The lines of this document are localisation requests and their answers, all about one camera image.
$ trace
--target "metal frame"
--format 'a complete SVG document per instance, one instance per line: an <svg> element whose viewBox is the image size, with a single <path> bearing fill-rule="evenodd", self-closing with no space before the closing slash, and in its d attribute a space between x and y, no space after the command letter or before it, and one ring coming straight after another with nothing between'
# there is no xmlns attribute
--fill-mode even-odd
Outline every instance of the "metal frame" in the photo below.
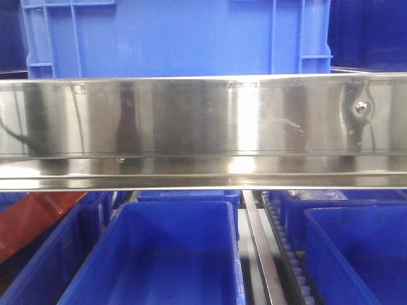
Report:
<svg viewBox="0 0 407 305"><path fill-rule="evenodd" d="M0 191L399 188L407 74L0 81Z"/></svg>

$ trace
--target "plastic container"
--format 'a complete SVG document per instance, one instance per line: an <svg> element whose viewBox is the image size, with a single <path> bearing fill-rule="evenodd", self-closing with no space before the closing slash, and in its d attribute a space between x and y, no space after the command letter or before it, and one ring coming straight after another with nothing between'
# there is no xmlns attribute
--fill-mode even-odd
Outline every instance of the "plastic container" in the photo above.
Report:
<svg viewBox="0 0 407 305"><path fill-rule="evenodd" d="M285 213L286 220L280 225L286 226L287 240L295 251L304 250L307 242L306 209L407 203L406 194L399 190L298 190L280 195L280 215Z"/></svg>
<svg viewBox="0 0 407 305"><path fill-rule="evenodd" d="M227 202L126 203L59 301L244 305Z"/></svg>
<svg viewBox="0 0 407 305"><path fill-rule="evenodd" d="M330 0L21 0L30 78L330 71Z"/></svg>
<svg viewBox="0 0 407 305"><path fill-rule="evenodd" d="M407 71L407 1L332 1L333 65Z"/></svg>
<svg viewBox="0 0 407 305"><path fill-rule="evenodd" d="M227 201L233 207L236 238L239 239L238 209L241 191L234 190L190 190L190 191L141 191L137 200L144 201Z"/></svg>
<svg viewBox="0 0 407 305"><path fill-rule="evenodd" d="M59 300L99 239L99 206L107 195L87 194L56 225L35 254L18 252L23 260L23 264L19 262L22 270L0 297L0 305L54 305Z"/></svg>
<svg viewBox="0 0 407 305"><path fill-rule="evenodd" d="M27 70L23 31L19 1L0 0L0 74Z"/></svg>
<svg viewBox="0 0 407 305"><path fill-rule="evenodd" d="M8 208L22 199L27 193L0 193L0 208Z"/></svg>
<svg viewBox="0 0 407 305"><path fill-rule="evenodd" d="M305 266L326 305L407 300L407 206L305 212Z"/></svg>

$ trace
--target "metal rail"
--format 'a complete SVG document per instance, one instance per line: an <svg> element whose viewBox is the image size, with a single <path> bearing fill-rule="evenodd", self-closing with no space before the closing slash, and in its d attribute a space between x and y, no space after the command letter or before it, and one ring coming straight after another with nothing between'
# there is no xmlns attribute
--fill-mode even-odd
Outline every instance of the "metal rail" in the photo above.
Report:
<svg viewBox="0 0 407 305"><path fill-rule="evenodd" d="M0 81L0 191L399 188L407 74Z"/></svg>
<svg viewBox="0 0 407 305"><path fill-rule="evenodd" d="M253 193L243 191L243 196L266 300L269 305L287 305Z"/></svg>

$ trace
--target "blue plastic bin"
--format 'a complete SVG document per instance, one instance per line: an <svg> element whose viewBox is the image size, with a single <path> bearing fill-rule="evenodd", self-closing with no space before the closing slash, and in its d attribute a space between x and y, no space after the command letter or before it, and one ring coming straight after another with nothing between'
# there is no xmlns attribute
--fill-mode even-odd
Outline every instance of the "blue plastic bin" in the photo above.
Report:
<svg viewBox="0 0 407 305"><path fill-rule="evenodd" d="M0 0L0 73L27 69L23 33L20 1Z"/></svg>
<svg viewBox="0 0 407 305"><path fill-rule="evenodd" d="M287 240L295 251L304 250L307 243L304 211L308 208L407 203L406 194L399 190L300 190L294 192L294 196L288 191L280 192L280 211L282 211L280 215L282 217L285 215L286 221L283 222L283 225L287 229Z"/></svg>
<svg viewBox="0 0 407 305"><path fill-rule="evenodd" d="M330 71L330 0L21 2L30 78Z"/></svg>
<svg viewBox="0 0 407 305"><path fill-rule="evenodd" d="M407 300L407 206L305 212L305 266L326 305Z"/></svg>
<svg viewBox="0 0 407 305"><path fill-rule="evenodd" d="M124 204L58 304L244 305L230 203Z"/></svg>
<svg viewBox="0 0 407 305"><path fill-rule="evenodd" d="M236 190L190 190L190 191L141 191L137 200L144 201L227 201L233 207L236 238L239 239L238 209L241 191Z"/></svg>
<svg viewBox="0 0 407 305"><path fill-rule="evenodd" d="M335 0L329 45L333 65L407 71L407 1Z"/></svg>
<svg viewBox="0 0 407 305"><path fill-rule="evenodd" d="M27 193L0 193L0 208L8 208L25 197Z"/></svg>
<svg viewBox="0 0 407 305"><path fill-rule="evenodd" d="M107 195L107 192L87 194L60 221L34 256L32 252L24 256L28 264L0 297L0 305L57 303L99 239L99 206Z"/></svg>

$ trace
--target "screw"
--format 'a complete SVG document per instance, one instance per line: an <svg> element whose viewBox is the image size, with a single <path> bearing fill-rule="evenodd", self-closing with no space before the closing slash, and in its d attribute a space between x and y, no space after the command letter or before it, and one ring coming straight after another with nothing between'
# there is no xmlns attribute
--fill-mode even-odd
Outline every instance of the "screw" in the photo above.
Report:
<svg viewBox="0 0 407 305"><path fill-rule="evenodd" d="M367 108L368 108L368 103L366 103L366 102L358 102L356 104L355 109L356 109L357 113L362 113L362 112L365 112Z"/></svg>

